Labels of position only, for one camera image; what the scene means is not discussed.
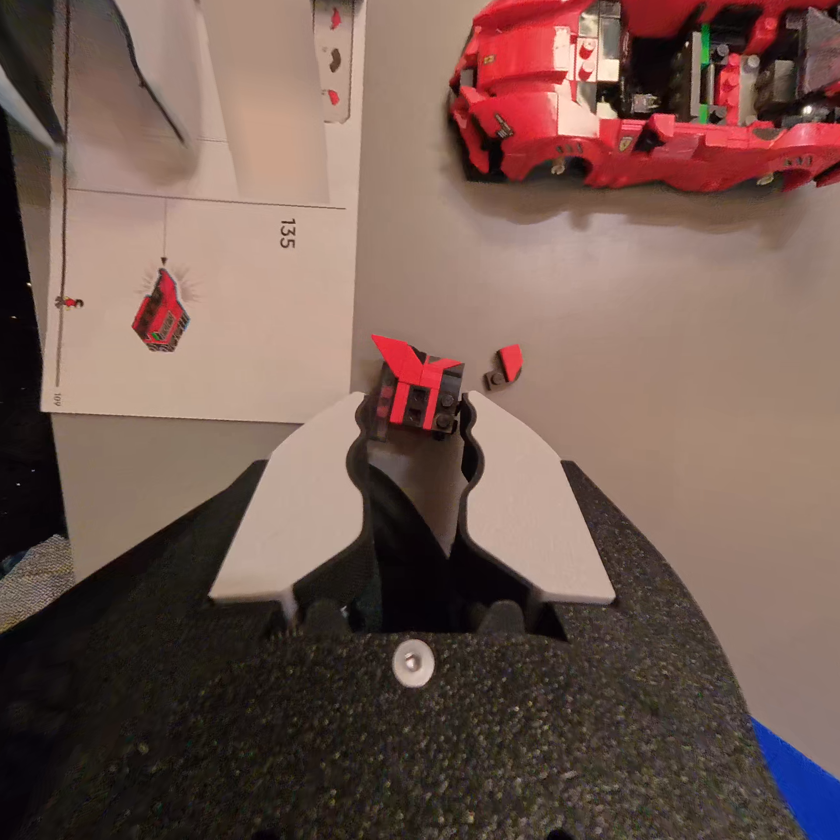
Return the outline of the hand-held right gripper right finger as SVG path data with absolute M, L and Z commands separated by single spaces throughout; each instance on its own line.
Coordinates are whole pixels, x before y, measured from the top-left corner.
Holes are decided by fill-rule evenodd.
M 616 599 L 561 457 L 528 425 L 479 392 L 464 394 L 450 554 L 469 602 L 607 606 Z

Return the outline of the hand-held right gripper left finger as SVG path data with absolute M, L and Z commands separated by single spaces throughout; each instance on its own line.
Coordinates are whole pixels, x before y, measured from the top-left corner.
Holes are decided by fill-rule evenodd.
M 358 600 L 375 577 L 368 395 L 352 392 L 269 457 L 209 597 L 275 602 L 288 621 Z

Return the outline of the red black green lego assembly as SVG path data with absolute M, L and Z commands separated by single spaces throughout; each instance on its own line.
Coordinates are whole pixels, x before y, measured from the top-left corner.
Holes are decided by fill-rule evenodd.
M 370 440 L 384 443 L 393 427 L 413 429 L 443 440 L 458 426 L 463 378 L 445 375 L 440 388 L 399 382 L 382 359 L 368 421 Z

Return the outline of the lego instruction booklet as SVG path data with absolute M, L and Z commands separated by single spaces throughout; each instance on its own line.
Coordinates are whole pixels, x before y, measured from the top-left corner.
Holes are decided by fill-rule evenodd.
M 350 383 L 366 2 L 54 2 L 52 414 L 303 424 Z

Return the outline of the blue plastic bin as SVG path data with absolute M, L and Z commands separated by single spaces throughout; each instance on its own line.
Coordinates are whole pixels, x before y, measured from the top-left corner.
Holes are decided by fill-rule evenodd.
M 795 820 L 810 839 L 839 838 L 839 780 L 752 718 L 752 727 Z

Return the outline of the red lego car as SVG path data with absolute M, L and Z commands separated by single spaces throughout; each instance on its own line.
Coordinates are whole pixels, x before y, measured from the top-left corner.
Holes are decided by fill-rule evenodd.
M 838 2 L 491 2 L 449 89 L 472 180 L 838 183 Z

